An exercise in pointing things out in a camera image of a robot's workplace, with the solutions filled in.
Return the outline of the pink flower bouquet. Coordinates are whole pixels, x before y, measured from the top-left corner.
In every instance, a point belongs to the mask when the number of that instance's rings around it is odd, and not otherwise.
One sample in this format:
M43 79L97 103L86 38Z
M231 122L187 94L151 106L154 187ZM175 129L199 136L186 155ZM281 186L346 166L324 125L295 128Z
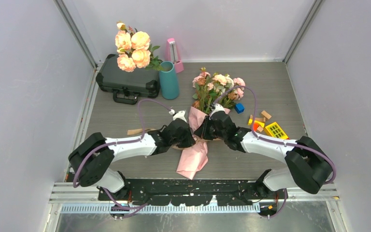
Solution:
M204 118L211 113L211 104L227 90L236 86L237 88L226 94L219 100L228 114L235 106L237 101L244 96L245 81L242 78L231 78L229 74L210 74L206 68L200 69L200 74L192 81L195 93L192 98L195 100L188 114L190 128L195 132L204 121ZM195 144L189 148L184 148L177 166L176 172L190 180L208 162L207 140L201 136L194 136Z

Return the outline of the tan ribbon bow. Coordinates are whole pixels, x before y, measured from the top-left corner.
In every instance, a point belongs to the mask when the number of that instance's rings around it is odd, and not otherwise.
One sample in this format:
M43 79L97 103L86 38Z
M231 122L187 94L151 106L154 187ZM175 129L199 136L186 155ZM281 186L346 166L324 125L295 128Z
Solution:
M145 132L149 132L149 131L154 131L156 129L154 128L146 128L145 129ZM141 134L143 132L143 129L133 129L133 130L127 130L127 135L138 135L138 134ZM199 138L198 136L193 136L194 140L195 140L195 145L198 144L198 143L207 143L207 142L210 142L210 140L204 140L202 138ZM177 146L174 146L172 145L171 146L172 148L174 149L177 149L177 150L184 150L184 148L180 148L180 147L177 147Z

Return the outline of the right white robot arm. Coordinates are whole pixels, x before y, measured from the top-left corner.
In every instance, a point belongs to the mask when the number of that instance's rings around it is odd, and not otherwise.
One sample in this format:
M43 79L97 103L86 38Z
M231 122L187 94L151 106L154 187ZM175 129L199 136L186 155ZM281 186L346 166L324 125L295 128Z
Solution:
M283 140L260 135L236 126L223 111L206 116L194 134L204 140L220 139L232 150L263 155L285 164L279 170L265 170L255 181L257 194L265 199L280 189L293 187L317 194L336 175L333 162L311 138Z

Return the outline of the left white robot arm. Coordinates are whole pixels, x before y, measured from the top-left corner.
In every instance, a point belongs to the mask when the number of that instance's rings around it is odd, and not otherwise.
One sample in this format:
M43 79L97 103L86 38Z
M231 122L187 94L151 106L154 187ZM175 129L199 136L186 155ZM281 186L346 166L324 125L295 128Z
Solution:
M189 124L175 119L158 130L128 138L106 138L100 132L90 135L68 157L74 169L73 186L97 186L108 190L117 200L128 196L126 180L110 165L136 156L153 156L171 147L189 148L195 144Z

